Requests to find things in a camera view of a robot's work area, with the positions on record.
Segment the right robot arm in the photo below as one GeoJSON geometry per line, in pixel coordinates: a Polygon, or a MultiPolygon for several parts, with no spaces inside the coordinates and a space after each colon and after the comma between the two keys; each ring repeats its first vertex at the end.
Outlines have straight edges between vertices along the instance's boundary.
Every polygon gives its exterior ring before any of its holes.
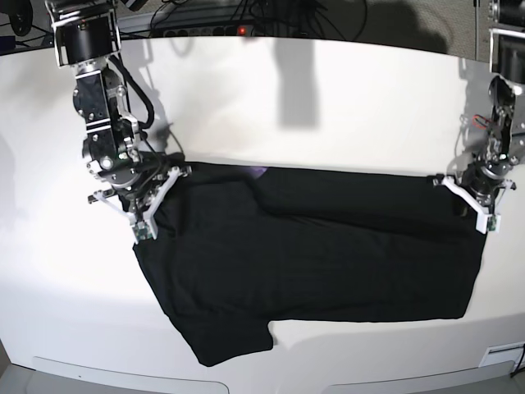
{"type": "Polygon", "coordinates": [[[89,173],[108,183],[89,203],[124,216],[136,241],[155,239],[154,215],[176,181],[188,176],[183,153],[148,145],[153,103],[119,58],[121,37],[114,1],[47,1],[57,64],[75,74],[72,102],[83,119],[82,158],[89,173]]]}

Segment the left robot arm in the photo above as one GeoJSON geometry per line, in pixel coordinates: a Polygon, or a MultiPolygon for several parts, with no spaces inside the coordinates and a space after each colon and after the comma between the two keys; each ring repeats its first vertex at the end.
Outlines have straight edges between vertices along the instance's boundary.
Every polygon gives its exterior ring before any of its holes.
{"type": "Polygon", "coordinates": [[[492,211],[509,172],[524,164],[524,2],[490,1],[489,15],[491,116],[482,123],[487,137],[461,186],[492,211]]]}

